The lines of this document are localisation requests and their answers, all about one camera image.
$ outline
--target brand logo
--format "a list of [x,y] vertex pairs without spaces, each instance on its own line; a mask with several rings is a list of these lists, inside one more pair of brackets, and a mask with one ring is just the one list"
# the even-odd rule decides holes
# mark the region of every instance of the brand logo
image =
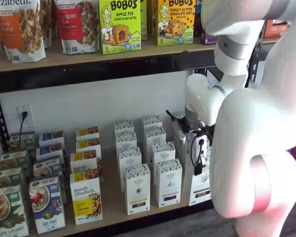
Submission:
[[169,0],[169,6],[173,6],[173,5],[179,5],[179,6],[189,5],[189,6],[191,6],[192,4],[193,4],[192,0]]
[[114,0],[111,1],[111,9],[112,11],[118,9],[126,10],[128,7],[135,9],[137,7],[137,1],[138,0]]

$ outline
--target shelf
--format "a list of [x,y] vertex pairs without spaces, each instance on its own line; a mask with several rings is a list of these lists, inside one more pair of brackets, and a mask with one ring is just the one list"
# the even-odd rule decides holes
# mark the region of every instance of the shelf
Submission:
[[[92,234],[100,237],[112,236],[213,208],[211,201],[188,207],[188,202],[183,196],[178,204],[158,208],[154,195],[154,185],[152,185],[150,189],[150,211],[127,215],[124,194],[120,191],[115,156],[110,155],[103,158],[103,174],[104,182],[101,183],[103,219],[76,226],[73,206],[69,202],[65,206],[66,227],[44,234],[45,237],[73,236],[78,233],[79,235]],[[31,237],[41,236],[37,234],[34,221],[30,223],[30,229]]]
[[0,51],[0,93],[24,89],[144,76],[212,67],[214,45],[156,46],[143,41],[142,50],[111,55],[63,54],[60,40],[53,41],[46,58],[37,63],[12,64]]

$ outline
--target cable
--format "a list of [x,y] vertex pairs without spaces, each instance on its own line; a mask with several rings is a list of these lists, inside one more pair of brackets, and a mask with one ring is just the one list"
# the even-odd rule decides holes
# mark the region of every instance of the cable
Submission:
[[21,127],[20,127],[18,150],[20,149],[20,146],[21,146],[21,133],[22,133],[23,123],[24,123],[24,120],[26,119],[27,116],[28,116],[28,112],[26,112],[26,111],[22,112],[22,122],[21,122]]

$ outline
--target bobo's peanut butter chocolate chip box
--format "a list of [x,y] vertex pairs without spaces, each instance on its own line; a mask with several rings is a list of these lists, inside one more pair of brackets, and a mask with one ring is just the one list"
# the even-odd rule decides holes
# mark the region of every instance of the bobo's peanut butter chocolate chip box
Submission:
[[193,43],[196,0],[158,0],[158,46]]
[[141,50],[140,0],[99,0],[102,53]]

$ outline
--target white robotic arm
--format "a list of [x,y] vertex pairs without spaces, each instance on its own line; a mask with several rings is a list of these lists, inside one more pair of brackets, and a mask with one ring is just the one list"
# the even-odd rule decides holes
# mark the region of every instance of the white robotic arm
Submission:
[[[290,27],[266,59],[261,88],[242,89],[260,19],[283,19]],[[203,0],[202,21],[219,35],[215,62],[225,74],[212,89],[201,75],[188,78],[186,116],[216,123],[214,207],[237,218],[241,237],[278,237],[296,201],[296,162],[285,151],[296,145],[296,0]]]

